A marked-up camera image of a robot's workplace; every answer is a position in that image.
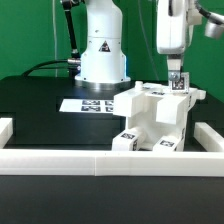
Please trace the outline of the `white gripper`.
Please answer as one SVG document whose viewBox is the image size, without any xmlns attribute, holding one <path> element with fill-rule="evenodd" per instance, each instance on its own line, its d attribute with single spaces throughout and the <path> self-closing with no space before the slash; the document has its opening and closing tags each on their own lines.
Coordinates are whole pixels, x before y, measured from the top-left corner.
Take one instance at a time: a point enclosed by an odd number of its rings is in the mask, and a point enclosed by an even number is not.
<svg viewBox="0 0 224 224">
<path fill-rule="evenodd" d="M 178 81 L 182 53 L 190 45 L 190 0 L 158 0 L 156 44 L 159 54 L 167 56 L 168 78 Z"/>
</svg>

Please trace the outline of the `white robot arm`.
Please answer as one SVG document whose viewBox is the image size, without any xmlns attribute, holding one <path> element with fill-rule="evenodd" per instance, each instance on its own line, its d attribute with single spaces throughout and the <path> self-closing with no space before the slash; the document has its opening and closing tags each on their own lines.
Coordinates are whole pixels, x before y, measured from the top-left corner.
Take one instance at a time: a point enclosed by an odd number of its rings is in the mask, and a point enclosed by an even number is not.
<svg viewBox="0 0 224 224">
<path fill-rule="evenodd" d="M 126 56 L 121 51 L 122 12 L 113 0 L 86 0 L 87 48 L 81 55 L 79 85 L 96 89 L 126 84 Z M 171 90 L 188 84 L 182 72 L 184 52 L 191 44 L 193 29 L 207 19 L 205 35 L 224 33 L 224 15 L 205 10 L 198 0 L 157 0 L 157 52 L 167 57 Z"/>
</svg>

